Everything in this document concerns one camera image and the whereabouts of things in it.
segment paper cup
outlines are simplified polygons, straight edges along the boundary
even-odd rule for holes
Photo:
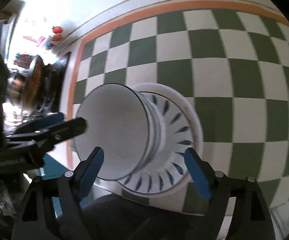
[[[86,160],[94,147],[104,150],[101,179],[122,179],[143,169],[164,147],[166,127],[158,108],[124,85],[94,89],[78,116],[88,123],[86,132],[75,138],[78,155]]]

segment white plate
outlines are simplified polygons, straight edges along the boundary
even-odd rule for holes
[[[166,124],[166,143],[162,151],[144,169],[119,180],[129,190],[142,194],[156,194],[174,187],[184,178],[188,169],[184,153],[193,146],[193,136],[182,110],[162,95],[142,92],[161,112]]]
[[[183,95],[181,95],[179,92],[177,92],[176,90],[170,87],[167,87],[161,84],[156,84],[156,83],[141,83],[131,88],[141,93],[154,93],[157,95],[161,95],[165,98],[168,98],[170,101],[174,102],[181,109],[182,113],[188,120],[192,137],[193,137],[193,148],[198,153],[198,155],[202,157],[203,133],[202,133],[201,123],[200,123],[200,120],[197,116],[195,109],[192,107],[190,102]],[[136,197],[128,197],[126,194],[123,193],[123,191],[127,191],[128,193],[131,193],[134,196],[145,197],[145,198],[150,198],[150,199],[158,198],[162,200],[163,198],[165,198],[168,203],[170,199],[172,199],[172,204],[170,206],[166,204],[163,206],[163,208],[166,210],[174,211],[175,206],[183,206],[184,200],[186,198],[186,194],[182,194],[182,193],[178,194],[178,192],[183,192],[183,189],[187,186],[189,182],[192,182],[192,179],[191,179],[190,174],[187,172],[183,176],[183,179],[181,179],[179,183],[171,187],[169,190],[166,190],[166,191],[162,190],[161,192],[154,193],[154,194],[136,192],[134,190],[129,189],[128,187],[125,187],[122,183],[119,183],[118,181],[106,181],[102,179],[97,179],[95,184],[105,190],[108,190],[117,195],[121,195],[133,201],[137,201],[135,200]],[[158,208],[161,208],[161,206],[156,205],[155,202],[149,202],[149,205],[153,207],[156,206]]]

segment orange trim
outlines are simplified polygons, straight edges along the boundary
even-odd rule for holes
[[[80,59],[82,56],[82,51],[84,45],[105,34],[113,29],[132,23],[144,18],[152,17],[161,13],[172,12],[172,11],[179,11],[179,10],[190,10],[190,9],[212,9],[212,8],[224,8],[224,9],[232,9],[242,12],[248,12],[257,14],[260,16],[266,16],[272,18],[276,21],[279,21],[283,24],[289,25],[289,22],[281,15],[276,13],[270,12],[259,5],[237,2],[237,1],[220,1],[220,0],[187,0],[187,1],[179,1],[179,2],[167,2],[159,5],[151,5],[147,8],[144,8],[140,11],[129,12],[125,14],[125,16],[121,16],[118,19],[113,19],[109,22],[106,22],[99,27],[96,27],[94,30],[91,30],[89,34],[87,34],[79,47],[79,52],[77,55],[76,63],[73,70],[73,76],[71,79],[70,84],[70,91],[69,91],[69,100],[68,100],[68,120],[72,118],[72,108],[73,108],[73,99],[74,99],[74,90],[76,85],[77,73],[78,73],[78,66],[80,65]],[[68,166],[72,169],[72,153],[70,147],[70,141],[67,142],[67,160]]]

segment checkered wall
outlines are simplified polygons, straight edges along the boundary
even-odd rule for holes
[[[289,201],[289,26],[228,9],[123,25],[85,45],[74,115],[113,82],[179,91],[201,120],[203,158],[230,177],[255,177],[269,206]]]

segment plate with blue pattern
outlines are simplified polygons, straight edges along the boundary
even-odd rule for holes
[[[132,89],[142,93],[158,107],[166,123],[166,143],[162,151],[143,169],[118,182],[136,195],[160,194],[183,181],[188,169],[182,154],[188,147],[201,148],[202,129],[198,131],[201,142],[198,142],[200,140],[196,136],[197,125],[200,128],[201,125],[195,118],[194,122],[188,120],[190,103],[177,91],[156,83],[138,84]],[[172,100],[174,97],[181,97],[181,100],[177,100],[180,104]]]

